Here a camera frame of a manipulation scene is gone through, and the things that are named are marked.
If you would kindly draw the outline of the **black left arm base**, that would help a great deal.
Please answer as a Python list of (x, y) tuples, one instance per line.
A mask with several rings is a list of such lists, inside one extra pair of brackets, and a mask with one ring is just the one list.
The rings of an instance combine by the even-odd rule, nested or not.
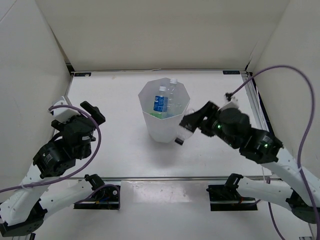
[(89, 199), (75, 203), (73, 208), (75, 210), (120, 210), (121, 181), (104, 181), (104, 184), (105, 188), (99, 190)]

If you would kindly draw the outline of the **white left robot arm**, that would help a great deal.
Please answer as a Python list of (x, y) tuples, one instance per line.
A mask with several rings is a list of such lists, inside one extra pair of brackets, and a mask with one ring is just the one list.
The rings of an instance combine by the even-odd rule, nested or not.
[(56, 134), (33, 157), (22, 182), (11, 188), (13, 194), (0, 205), (2, 237), (32, 238), (45, 220), (56, 212), (74, 206), (76, 209), (120, 209), (120, 186), (105, 183), (97, 174), (85, 175), (77, 184), (60, 193), (46, 195), (49, 186), (67, 180), (67, 170), (77, 160), (92, 162), (100, 144), (100, 125), (106, 121), (99, 108), (87, 101), (79, 107), (61, 99), (49, 108), (51, 126)]

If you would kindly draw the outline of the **blue Pocari Sweat bottle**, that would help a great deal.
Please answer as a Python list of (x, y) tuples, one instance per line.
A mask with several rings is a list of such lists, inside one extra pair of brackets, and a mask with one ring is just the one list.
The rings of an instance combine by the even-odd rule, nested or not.
[(167, 88), (160, 86), (154, 97), (153, 110), (157, 113), (166, 113), (168, 110)]

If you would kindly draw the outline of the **green plastic soda bottle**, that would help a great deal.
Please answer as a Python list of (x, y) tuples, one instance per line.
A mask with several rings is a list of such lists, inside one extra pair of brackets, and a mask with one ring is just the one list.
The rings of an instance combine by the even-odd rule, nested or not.
[(158, 119), (163, 119), (164, 117), (162, 112), (151, 112), (150, 115)]

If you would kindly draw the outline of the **clear unlabeled plastic bottle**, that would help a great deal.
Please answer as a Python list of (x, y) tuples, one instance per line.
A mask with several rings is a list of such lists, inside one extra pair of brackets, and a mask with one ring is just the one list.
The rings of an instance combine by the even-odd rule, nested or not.
[(180, 115), (183, 112), (183, 105), (177, 98), (178, 93), (178, 80), (176, 78), (171, 78), (169, 81), (169, 86), (167, 88), (168, 101), (166, 118)]

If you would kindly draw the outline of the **clear bottle black label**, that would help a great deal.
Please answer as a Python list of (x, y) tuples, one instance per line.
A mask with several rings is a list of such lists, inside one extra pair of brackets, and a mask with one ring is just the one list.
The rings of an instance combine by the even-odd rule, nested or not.
[(183, 145), (185, 140), (189, 139), (195, 132), (196, 122), (193, 114), (195, 110), (193, 108), (189, 108), (183, 118), (181, 119), (178, 129), (177, 136), (174, 140), (175, 143), (179, 145)]

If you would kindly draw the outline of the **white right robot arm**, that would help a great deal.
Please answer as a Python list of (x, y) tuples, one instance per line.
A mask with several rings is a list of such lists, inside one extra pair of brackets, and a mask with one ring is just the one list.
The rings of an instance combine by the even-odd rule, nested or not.
[(249, 116), (237, 107), (220, 108), (208, 101), (198, 111), (184, 115), (179, 126), (182, 133), (176, 138), (176, 143), (182, 145), (199, 129), (208, 137), (218, 137), (238, 150), (241, 156), (270, 170), (288, 185), (272, 186), (233, 173), (224, 185), (227, 198), (261, 199), (289, 210), (304, 222), (319, 223), (319, 178), (299, 165), (297, 160), (283, 157), (283, 143), (268, 131), (253, 128)]

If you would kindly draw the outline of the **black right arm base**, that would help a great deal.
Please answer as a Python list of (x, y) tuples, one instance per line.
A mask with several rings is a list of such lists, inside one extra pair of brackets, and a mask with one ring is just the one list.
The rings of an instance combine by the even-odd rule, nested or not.
[(253, 197), (244, 197), (237, 191), (244, 177), (232, 173), (223, 184), (210, 184), (206, 191), (209, 195), (211, 212), (257, 211), (257, 202)]

